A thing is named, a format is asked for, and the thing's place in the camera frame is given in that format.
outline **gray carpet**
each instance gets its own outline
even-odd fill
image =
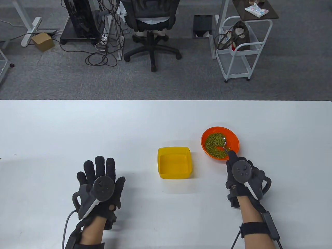
[[[86,54],[64,52],[59,44],[42,53],[33,45],[22,48],[17,39],[4,50],[15,67],[0,88],[0,99],[332,100],[332,1],[270,2],[280,19],[274,21],[250,82],[224,83],[208,40],[192,39],[193,15],[217,14],[219,1],[183,0],[167,42],[180,49],[182,60],[157,54],[156,73],[150,71],[147,54],[114,68],[92,67],[84,63]],[[40,28],[62,29],[68,15],[60,0],[23,3],[31,17],[43,17]],[[228,16],[235,14],[231,3]],[[1,1],[0,19],[22,25],[11,0]],[[262,38],[266,27],[256,28]],[[24,32],[0,23],[0,41]],[[129,36],[124,52],[137,46]],[[64,48],[93,51],[87,43]]]

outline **black bag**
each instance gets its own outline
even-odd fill
[[[232,33],[231,38],[225,44],[222,44],[222,41],[225,38],[227,38],[227,34],[229,32]],[[243,21],[238,21],[233,27],[231,27],[226,32],[226,34],[217,35],[216,38],[218,36],[222,36],[222,39],[220,40],[218,45],[216,45],[216,48],[218,50],[227,49],[228,47],[230,47],[232,45],[232,43],[235,43],[235,47],[238,47],[239,45],[241,45],[243,43],[250,42],[249,30]],[[249,49],[250,49],[250,46],[243,46],[243,47],[239,48],[238,51],[249,50]]]

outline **hand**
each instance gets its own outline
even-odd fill
[[[97,156],[95,158],[95,164],[96,164],[96,172],[93,166],[93,162],[88,160],[84,163],[84,171],[77,173],[77,179],[80,183],[80,185],[83,184],[91,184],[93,185],[94,181],[99,176],[108,176],[110,177],[114,182],[114,192],[111,198],[109,198],[105,202],[100,202],[98,205],[96,205],[93,210],[90,212],[90,214],[85,219],[94,218],[96,216],[100,216],[103,218],[106,218],[106,224],[104,229],[111,229],[112,224],[116,222],[116,216],[114,215],[114,211],[116,208],[121,208],[121,193],[124,187],[125,178],[120,177],[117,181],[116,175],[115,175],[115,162],[113,158],[108,158],[106,160],[106,173],[105,173],[105,159],[102,156]]]
[[[252,168],[252,173],[253,175],[258,175],[260,174],[260,170],[253,165],[253,163],[250,160],[247,160],[245,157],[238,157],[236,153],[232,150],[228,152],[229,160],[226,162],[227,165],[227,182],[226,182],[226,188],[229,189],[230,194],[227,196],[228,200],[231,203],[231,206],[234,208],[239,208],[239,202],[237,197],[238,196],[248,196],[250,202],[254,206],[256,210],[259,212],[264,212],[265,209],[263,206],[260,204],[258,200],[256,200],[252,194],[250,193],[249,189],[243,184],[239,183],[238,181],[235,180],[233,173],[232,173],[232,167],[235,162],[239,160],[244,160],[247,161]]]

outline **vr controller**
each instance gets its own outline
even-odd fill
[[[232,173],[236,181],[243,183],[256,200],[261,200],[263,195],[271,187],[271,179],[265,176],[263,170],[255,171],[251,165],[245,160],[239,160],[233,164]],[[265,187],[262,189],[262,182],[266,181]]]
[[[84,184],[73,194],[73,203],[78,212],[78,219],[86,218],[100,202],[107,201],[114,192],[114,181],[108,176],[98,177],[93,185]]]

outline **forearm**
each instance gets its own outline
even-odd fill
[[[243,223],[263,222],[261,214],[252,206],[247,196],[237,197]],[[268,234],[248,234],[244,236],[246,249],[275,249],[274,243]]]
[[[101,244],[104,232],[106,218],[97,216],[94,221],[82,232],[81,245],[98,245]]]

